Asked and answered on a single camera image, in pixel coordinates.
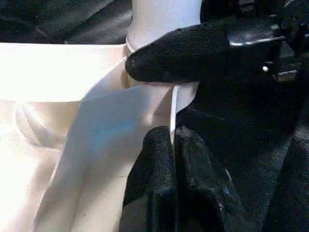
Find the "gloved finger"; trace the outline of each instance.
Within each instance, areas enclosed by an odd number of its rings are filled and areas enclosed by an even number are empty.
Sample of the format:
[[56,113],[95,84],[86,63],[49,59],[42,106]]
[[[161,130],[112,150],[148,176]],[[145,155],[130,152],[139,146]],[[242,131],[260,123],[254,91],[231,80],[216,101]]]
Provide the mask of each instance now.
[[224,75],[227,50],[221,21],[200,24],[169,32],[136,51],[128,57],[126,70],[132,78],[145,82],[216,78]]
[[228,172],[196,132],[178,128],[175,144],[182,227],[197,221],[200,229],[194,231],[235,231],[244,209]]
[[120,232],[175,231],[177,187],[169,128],[150,130],[127,179]]

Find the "metal screw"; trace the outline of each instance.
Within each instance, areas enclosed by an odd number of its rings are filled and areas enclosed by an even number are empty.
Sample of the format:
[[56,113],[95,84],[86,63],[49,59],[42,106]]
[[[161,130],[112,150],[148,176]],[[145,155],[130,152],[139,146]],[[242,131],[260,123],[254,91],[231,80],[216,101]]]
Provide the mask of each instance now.
[[263,72],[265,72],[265,73],[269,71],[269,68],[265,65],[262,67],[262,69],[263,69]]

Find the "white plastic tube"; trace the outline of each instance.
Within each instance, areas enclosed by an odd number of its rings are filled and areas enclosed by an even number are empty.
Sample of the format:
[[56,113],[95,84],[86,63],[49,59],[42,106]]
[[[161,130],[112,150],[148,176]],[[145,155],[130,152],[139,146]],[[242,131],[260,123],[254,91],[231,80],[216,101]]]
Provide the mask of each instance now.
[[200,23],[202,0],[132,0],[133,18],[126,37],[130,52],[177,28]]

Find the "gloved hand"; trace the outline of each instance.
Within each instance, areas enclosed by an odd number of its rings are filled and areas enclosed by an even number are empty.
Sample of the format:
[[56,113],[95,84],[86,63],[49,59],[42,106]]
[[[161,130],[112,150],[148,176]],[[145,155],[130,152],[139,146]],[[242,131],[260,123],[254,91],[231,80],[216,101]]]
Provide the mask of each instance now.
[[286,73],[281,48],[309,50],[309,3],[288,1],[280,14],[227,17],[167,33],[128,57],[128,74],[144,82],[269,83]]
[[244,211],[228,172],[193,131],[147,133],[127,180],[120,232],[231,232]]

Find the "white pipe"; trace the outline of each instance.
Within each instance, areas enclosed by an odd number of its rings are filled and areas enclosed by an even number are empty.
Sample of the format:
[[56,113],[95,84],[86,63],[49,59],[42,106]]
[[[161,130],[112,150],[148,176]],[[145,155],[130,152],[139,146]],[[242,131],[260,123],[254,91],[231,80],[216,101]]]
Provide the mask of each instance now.
[[126,43],[130,52],[169,31],[200,23],[202,0],[132,0],[133,18]]

